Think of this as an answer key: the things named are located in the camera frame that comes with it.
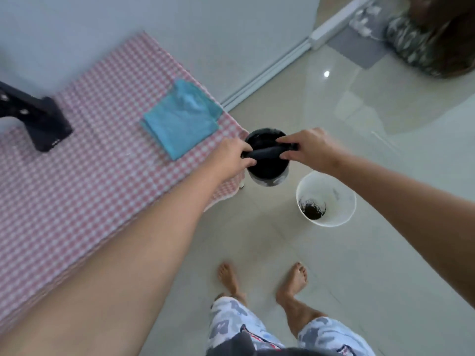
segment person's left hand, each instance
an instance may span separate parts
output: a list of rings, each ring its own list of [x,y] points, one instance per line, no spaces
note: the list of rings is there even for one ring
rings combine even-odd
[[[211,152],[203,166],[209,167],[213,176],[218,177],[219,182],[223,182],[257,163],[253,158],[241,158],[243,151],[252,151],[251,145],[240,138],[225,138]]]

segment cylindrical container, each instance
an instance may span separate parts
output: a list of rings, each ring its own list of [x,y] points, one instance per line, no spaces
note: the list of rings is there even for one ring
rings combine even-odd
[[[297,186],[300,212],[314,224],[335,227],[346,223],[356,210],[356,194],[338,179],[313,171]]]
[[[276,139],[285,136],[281,130],[259,129],[251,132],[246,142],[254,150],[275,146]],[[289,174],[289,161],[280,158],[258,160],[255,166],[247,169],[251,178],[262,186],[277,186],[281,184]]]

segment white trash bin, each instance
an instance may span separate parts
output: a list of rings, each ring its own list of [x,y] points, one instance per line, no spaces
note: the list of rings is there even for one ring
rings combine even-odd
[[[297,205],[304,217],[314,224],[335,227],[343,225],[356,210],[356,194],[333,176],[313,171],[300,180],[297,186]],[[323,215],[311,220],[304,212],[304,206],[312,205]]]

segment blue cloth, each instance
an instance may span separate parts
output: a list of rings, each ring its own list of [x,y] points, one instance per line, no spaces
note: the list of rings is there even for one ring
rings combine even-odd
[[[222,108],[198,86],[175,80],[173,88],[143,116],[142,126],[175,161],[219,128]]]

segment black handle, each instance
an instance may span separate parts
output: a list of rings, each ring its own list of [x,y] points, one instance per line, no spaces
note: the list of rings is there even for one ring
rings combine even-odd
[[[244,151],[241,154],[241,157],[250,157],[257,161],[270,158],[279,158],[280,154],[289,150],[297,151],[298,144],[276,144],[276,146],[268,147],[265,149],[258,149],[250,152]]]

